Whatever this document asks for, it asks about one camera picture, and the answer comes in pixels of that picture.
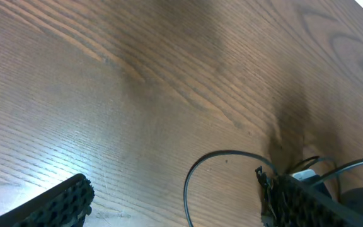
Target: black cable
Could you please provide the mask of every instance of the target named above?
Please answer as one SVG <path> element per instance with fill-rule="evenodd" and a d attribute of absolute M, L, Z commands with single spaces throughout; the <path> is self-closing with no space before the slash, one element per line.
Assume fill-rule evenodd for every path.
<path fill-rule="evenodd" d="M 321 176 L 320 178 L 318 178 L 316 181 L 314 181 L 313 183 L 311 183 L 311 186 L 315 186 L 318 185 L 319 183 L 323 183 L 326 180 L 329 180 L 335 176 L 338 176 L 340 173 L 350 170 L 354 167 L 357 166 L 361 166 L 363 165 L 363 158 L 359 159 L 359 160 L 355 160 L 355 161 L 351 161 L 350 163 L 347 163 L 345 165 L 342 165 L 326 174 L 324 174 L 323 176 Z"/>
<path fill-rule="evenodd" d="M 337 169 L 337 163 L 334 161 L 333 158 L 330 158 L 330 157 L 323 157 L 323 158 L 316 158 L 315 160 L 309 162 L 307 165 L 305 165 L 303 168 L 302 168 L 302 171 L 303 170 L 307 170 L 308 168 L 310 168 L 311 166 L 313 166 L 314 164 L 316 163 L 319 163 L 321 161 L 330 161 L 333 163 L 334 165 L 334 170 Z M 340 176 L 336 176 L 336 181 L 337 181 L 337 201 L 338 202 L 341 202 L 341 182 L 340 182 Z"/>
<path fill-rule="evenodd" d="M 296 168 L 301 166 L 303 163 L 308 162 L 310 160 L 315 160 L 315 159 L 318 159 L 318 158 L 320 158 L 320 156 L 318 156 L 318 155 L 317 156 L 312 156 L 310 158 L 306 158 L 305 160 L 302 160 L 299 163 L 297 163 L 296 165 L 294 165 L 293 167 L 288 168 L 288 170 L 285 173 L 290 174 L 292 170 L 295 170 Z"/>
<path fill-rule="evenodd" d="M 307 170 L 308 168 L 310 168 L 310 167 L 311 167 L 311 166 L 313 166 L 314 164 L 319 163 L 319 162 L 321 162 L 321 161 L 331 161 L 331 162 L 334 164 L 334 169 L 336 169 L 336 168 L 337 168 L 337 163 L 334 161 L 334 159 L 333 159 L 333 158 L 330 158 L 330 157 L 322 157 L 322 158 L 317 157 L 315 160 L 313 160 L 313 161 L 309 162 L 308 164 L 306 164 L 306 165 L 302 168 L 302 170 Z"/>
<path fill-rule="evenodd" d="M 273 172 L 274 172 L 275 175 L 278 175 L 277 169 L 273 166 L 273 164 L 271 164 L 271 162 L 269 160 L 267 160 L 266 158 L 264 158 L 264 157 L 262 157 L 262 156 L 260 156 L 258 154 L 253 154 L 253 153 L 244 152 L 244 151 L 235 151 L 235 150 L 213 151 L 213 152 L 210 152 L 208 154 L 205 154 L 203 157 L 201 157 L 200 159 L 198 159 L 193 164 L 193 166 L 188 171 L 188 174 L 186 176 L 186 180 L 184 182 L 184 190 L 183 190 L 184 211 L 186 213 L 186 218 L 187 218 L 187 222 L 188 222 L 189 227 L 193 227 L 193 223 L 192 223 L 192 220 L 190 218 L 190 213 L 188 212 L 188 206 L 187 206 L 187 189 L 188 189 L 188 182 L 190 181 L 190 178 L 193 175 L 194 170 L 201 163 L 203 163 L 205 160 L 207 160 L 209 158 L 213 158 L 213 157 L 216 157 L 216 156 L 222 156 L 222 155 L 230 155 L 230 154 L 247 156 L 247 157 L 250 157 L 250 158 L 254 158 L 254 159 L 260 160 L 260 161 L 264 162 L 266 165 L 268 165 L 273 170 Z"/>

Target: wooden table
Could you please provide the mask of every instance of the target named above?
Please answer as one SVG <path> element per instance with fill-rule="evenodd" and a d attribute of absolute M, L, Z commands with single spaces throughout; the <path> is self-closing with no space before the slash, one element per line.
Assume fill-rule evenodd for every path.
<path fill-rule="evenodd" d="M 85 226 L 186 226 L 217 149 L 363 157 L 355 1 L 0 0 L 0 214 L 83 173 Z M 196 226 L 261 226 L 260 165 L 205 162 Z"/>

